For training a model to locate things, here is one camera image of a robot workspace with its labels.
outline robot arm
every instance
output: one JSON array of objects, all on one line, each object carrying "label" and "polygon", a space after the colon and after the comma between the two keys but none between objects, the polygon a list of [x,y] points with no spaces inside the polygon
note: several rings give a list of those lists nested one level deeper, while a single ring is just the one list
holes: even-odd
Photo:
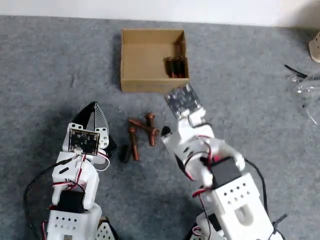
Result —
[{"label": "robot arm", "polygon": [[[93,130],[87,130],[94,113]],[[96,102],[85,107],[69,123],[57,163],[53,169],[53,195],[47,225],[47,240],[115,240],[114,230],[104,221],[97,232],[102,210],[95,203],[99,175],[94,164],[107,163],[115,145],[109,136],[107,120]]]},{"label": "robot arm", "polygon": [[195,229],[202,239],[283,240],[265,211],[251,174],[243,173],[245,159],[224,140],[215,138],[191,86],[175,89],[165,98],[178,127],[175,132],[163,128],[161,140],[185,175],[201,185],[193,196],[211,206],[196,219]]}]

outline open cardboard box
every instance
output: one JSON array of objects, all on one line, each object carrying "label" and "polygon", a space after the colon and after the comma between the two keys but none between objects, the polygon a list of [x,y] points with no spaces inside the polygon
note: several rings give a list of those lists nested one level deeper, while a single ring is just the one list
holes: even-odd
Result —
[{"label": "open cardboard box", "polygon": [[[170,78],[165,58],[184,58],[185,78]],[[123,29],[121,89],[123,92],[168,93],[189,81],[185,33],[181,29]]]}]

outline black wire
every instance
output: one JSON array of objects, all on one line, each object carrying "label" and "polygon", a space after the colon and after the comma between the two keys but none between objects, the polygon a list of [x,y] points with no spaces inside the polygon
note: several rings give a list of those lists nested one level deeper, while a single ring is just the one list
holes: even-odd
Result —
[{"label": "black wire", "polygon": [[[263,191],[263,205],[264,205],[264,209],[266,214],[269,216],[269,211],[268,211],[268,200],[267,200],[267,188],[266,188],[266,182],[265,182],[265,178],[262,175],[261,171],[259,170],[259,168],[251,161],[249,161],[248,159],[244,159],[244,161],[246,161],[248,164],[250,164],[258,173],[259,177],[261,178],[261,182],[262,182],[262,191]],[[269,238],[267,240],[270,240],[271,236],[276,234],[276,232],[278,232],[283,240],[286,240],[285,236],[277,229],[277,225],[278,223],[280,223],[282,220],[284,220],[288,215],[284,214],[282,217],[280,217],[277,221],[272,223],[273,226],[273,232],[271,233],[271,235],[269,236]]]},{"label": "black wire", "polygon": [[72,182],[72,183],[74,183],[75,185],[78,185],[78,186],[79,186],[79,188],[81,188],[82,192],[85,192],[84,187],[83,187],[83,186],[81,186],[79,183],[77,183],[77,182],[75,182],[75,181],[72,181],[72,180],[69,180],[69,182]]},{"label": "black wire", "polygon": [[208,239],[211,239],[211,225],[210,225],[210,220],[209,220],[209,217],[208,217],[208,214],[207,214],[207,210],[206,210],[204,201],[202,200],[201,194],[199,195],[199,199],[200,199],[200,202],[201,202],[203,211],[204,211],[204,215],[205,215],[206,221],[208,222],[208,226],[209,226],[209,237],[208,237]]},{"label": "black wire", "polygon": [[267,199],[267,188],[266,188],[266,182],[265,182],[265,178],[262,175],[262,173],[260,172],[259,168],[251,161],[249,161],[248,159],[244,159],[244,161],[246,161],[248,164],[250,164],[258,173],[259,177],[261,178],[261,182],[262,182],[262,192],[263,192],[263,205],[264,205],[264,209],[266,214],[269,216],[269,211],[268,211],[268,199]]},{"label": "black wire", "polygon": [[207,153],[208,153],[208,152],[206,152],[206,151],[197,151],[197,152],[191,154],[190,156],[188,156],[187,160],[186,160],[185,163],[184,163],[184,169],[186,169],[187,164],[190,162],[190,160],[191,160],[195,155],[197,155],[197,154],[207,154]]},{"label": "black wire", "polygon": [[304,74],[304,73],[302,73],[302,72],[300,72],[300,71],[297,71],[297,70],[293,69],[292,67],[288,66],[287,64],[285,64],[284,66],[285,66],[287,69],[289,69],[289,70],[293,71],[294,73],[296,73],[298,77],[301,77],[301,78],[303,78],[303,79],[305,79],[306,77],[308,77],[308,75],[306,75],[306,74]]},{"label": "black wire", "polygon": [[32,186],[47,172],[49,172],[51,169],[54,169],[56,166],[59,165],[64,165],[67,164],[68,162],[70,162],[72,160],[72,158],[70,159],[66,159],[66,160],[62,160],[60,162],[57,162],[51,166],[49,166],[48,168],[46,168],[45,170],[43,170],[42,172],[39,173],[39,175],[37,175],[30,183],[29,185],[25,188],[24,190],[24,194],[23,194],[23,208],[24,208],[24,214],[25,214],[25,218],[28,222],[28,225],[33,233],[33,236],[35,237],[35,239],[40,240],[39,235],[37,233],[37,230],[34,226],[34,224],[32,223],[31,217],[30,217],[30,213],[29,213],[29,207],[28,207],[28,193],[30,191],[30,189],[32,188]]}]

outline silver circuit board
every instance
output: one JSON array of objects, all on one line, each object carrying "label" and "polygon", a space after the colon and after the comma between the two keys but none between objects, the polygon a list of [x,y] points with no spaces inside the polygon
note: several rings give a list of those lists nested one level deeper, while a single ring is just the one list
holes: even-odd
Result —
[{"label": "silver circuit board", "polygon": [[178,120],[188,117],[203,107],[189,83],[174,89],[164,98]]}]

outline copper bolt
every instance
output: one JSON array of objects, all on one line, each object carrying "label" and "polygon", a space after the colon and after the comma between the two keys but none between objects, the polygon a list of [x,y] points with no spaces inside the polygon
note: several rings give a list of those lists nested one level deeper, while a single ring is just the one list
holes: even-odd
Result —
[{"label": "copper bolt", "polygon": [[133,125],[146,130],[147,132],[151,133],[154,136],[157,136],[160,132],[159,129],[157,129],[155,127],[147,126],[147,125],[143,124],[143,122],[141,122],[135,118],[129,118],[129,123],[132,123]]},{"label": "copper bolt", "polygon": [[[151,128],[155,128],[155,117],[156,115],[152,112],[148,112],[145,116],[145,120],[146,120],[146,125],[148,127],[151,127]],[[149,136],[149,145],[151,147],[154,147],[156,145],[156,136],[152,134],[152,132],[149,132],[148,134]]]},{"label": "copper bolt", "polygon": [[139,161],[139,154],[138,154],[138,148],[137,148],[137,139],[136,139],[136,128],[134,126],[131,126],[129,128],[129,136],[130,136],[130,143],[131,143],[131,146],[132,146],[133,159],[135,161]]}]

